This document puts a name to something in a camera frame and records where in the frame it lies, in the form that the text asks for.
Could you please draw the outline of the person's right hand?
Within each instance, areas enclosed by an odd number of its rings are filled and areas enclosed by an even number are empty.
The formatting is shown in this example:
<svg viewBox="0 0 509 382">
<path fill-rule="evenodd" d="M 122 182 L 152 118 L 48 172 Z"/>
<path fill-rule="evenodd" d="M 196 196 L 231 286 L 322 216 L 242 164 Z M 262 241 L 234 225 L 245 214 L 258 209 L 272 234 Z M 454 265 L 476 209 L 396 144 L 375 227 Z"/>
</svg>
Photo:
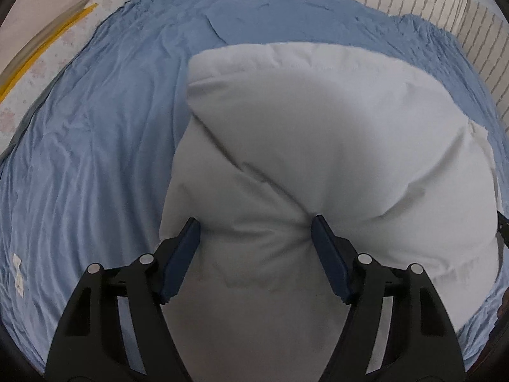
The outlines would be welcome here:
<svg viewBox="0 0 509 382">
<path fill-rule="evenodd" d="M 497 310 L 497 318 L 501 319 L 507 312 L 509 307 L 509 292 L 505 292 L 502 298 L 502 303 Z"/>
</svg>

